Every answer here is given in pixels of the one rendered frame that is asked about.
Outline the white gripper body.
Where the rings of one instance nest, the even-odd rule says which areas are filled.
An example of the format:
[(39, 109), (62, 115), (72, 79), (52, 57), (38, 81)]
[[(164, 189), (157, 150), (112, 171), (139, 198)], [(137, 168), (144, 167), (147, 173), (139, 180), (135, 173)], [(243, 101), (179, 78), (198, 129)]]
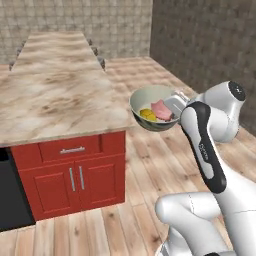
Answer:
[(165, 106), (176, 116), (180, 117), (183, 109), (190, 99), (183, 93), (175, 91), (170, 97), (165, 99)]

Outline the pink steak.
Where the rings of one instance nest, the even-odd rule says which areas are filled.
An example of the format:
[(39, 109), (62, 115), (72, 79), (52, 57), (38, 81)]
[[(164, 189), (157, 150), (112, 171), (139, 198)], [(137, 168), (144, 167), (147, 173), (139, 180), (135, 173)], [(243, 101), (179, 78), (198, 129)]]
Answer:
[(164, 104), (162, 100), (152, 103), (151, 109), (158, 119), (170, 121), (172, 118), (172, 111)]

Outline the yellow lemon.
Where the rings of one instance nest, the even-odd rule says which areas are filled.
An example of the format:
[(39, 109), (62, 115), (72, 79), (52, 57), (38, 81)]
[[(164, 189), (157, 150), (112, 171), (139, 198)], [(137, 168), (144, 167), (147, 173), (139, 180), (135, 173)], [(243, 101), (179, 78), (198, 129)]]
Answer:
[(156, 115), (153, 113), (153, 111), (151, 109), (145, 108), (145, 109), (141, 109), (139, 112), (140, 116), (149, 120), (149, 121), (156, 121), (157, 117)]

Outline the pale green bowl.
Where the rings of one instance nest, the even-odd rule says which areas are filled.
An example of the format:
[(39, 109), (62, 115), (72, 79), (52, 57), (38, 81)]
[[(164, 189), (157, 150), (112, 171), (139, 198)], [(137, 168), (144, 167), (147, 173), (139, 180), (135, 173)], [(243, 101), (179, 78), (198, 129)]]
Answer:
[(173, 115), (170, 121), (150, 121), (141, 117), (140, 111), (150, 108), (152, 103), (165, 100), (174, 94), (175, 90), (172, 87), (164, 85), (151, 85), (135, 90), (130, 96), (129, 104), (136, 122), (144, 129), (152, 132), (162, 132), (172, 128), (178, 122), (178, 116)]

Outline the red counter cabinet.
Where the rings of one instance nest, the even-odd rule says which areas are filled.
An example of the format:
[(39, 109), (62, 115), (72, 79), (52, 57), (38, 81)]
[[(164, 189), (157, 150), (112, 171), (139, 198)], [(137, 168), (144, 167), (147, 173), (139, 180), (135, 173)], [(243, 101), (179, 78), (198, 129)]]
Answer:
[[(11, 153), (14, 157), (19, 175), (21, 171), (28, 170), (28, 169), (45, 167), (45, 166), (50, 166), (54, 164), (64, 164), (64, 163), (73, 162), (74, 172), (76, 177), (76, 188), (79, 194), (78, 174), (75, 168), (75, 163), (77, 161), (114, 156), (117, 154), (125, 155), (126, 145), (125, 145), (125, 133), (123, 131), (106, 133), (106, 134), (97, 134), (97, 135), (101, 136), (101, 152), (93, 155), (78, 156), (78, 157), (72, 157), (72, 158), (63, 159), (63, 160), (54, 160), (54, 161), (44, 162), (42, 160), (41, 152), (39, 149), (39, 144), (42, 142), (13, 146), (11, 148)], [(81, 206), (80, 196), (79, 196), (79, 201), (80, 201), (80, 209), (77, 212), (84, 211)]]

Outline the red cupboard door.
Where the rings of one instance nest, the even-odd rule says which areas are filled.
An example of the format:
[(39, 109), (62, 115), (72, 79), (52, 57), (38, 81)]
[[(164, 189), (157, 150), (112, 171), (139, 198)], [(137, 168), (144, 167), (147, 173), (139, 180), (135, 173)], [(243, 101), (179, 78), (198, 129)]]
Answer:
[[(85, 189), (79, 175), (82, 166)], [(79, 196), (83, 210), (105, 207), (125, 201), (125, 155), (77, 161)]]
[(54, 164), (20, 172), (20, 177), (36, 221), (77, 212), (79, 194), (72, 191), (69, 168), (74, 163)]

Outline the red drawer front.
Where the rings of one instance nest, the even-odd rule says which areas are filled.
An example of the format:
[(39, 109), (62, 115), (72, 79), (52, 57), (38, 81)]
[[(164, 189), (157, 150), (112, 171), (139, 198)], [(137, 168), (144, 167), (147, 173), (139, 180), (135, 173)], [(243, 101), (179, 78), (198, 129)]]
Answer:
[[(81, 146), (85, 147), (85, 151), (70, 154), (59, 153), (61, 149), (78, 148)], [(44, 162), (93, 155), (101, 152), (101, 136), (93, 135), (42, 142), (39, 144), (39, 149)]]

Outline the black dishwasher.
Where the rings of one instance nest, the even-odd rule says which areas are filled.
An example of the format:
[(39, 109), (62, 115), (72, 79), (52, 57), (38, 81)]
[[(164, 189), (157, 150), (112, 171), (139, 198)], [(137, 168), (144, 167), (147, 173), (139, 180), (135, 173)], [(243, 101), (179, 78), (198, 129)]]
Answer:
[(9, 148), (0, 148), (0, 232), (35, 224)]

